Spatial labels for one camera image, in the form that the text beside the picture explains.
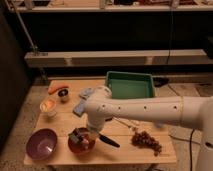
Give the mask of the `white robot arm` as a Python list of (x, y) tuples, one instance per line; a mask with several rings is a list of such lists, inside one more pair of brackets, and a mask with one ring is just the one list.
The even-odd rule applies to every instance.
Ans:
[(100, 132), (106, 118), (117, 117), (200, 130), (196, 171), (213, 171), (213, 97), (112, 99), (105, 86), (97, 87), (85, 103), (87, 128)]

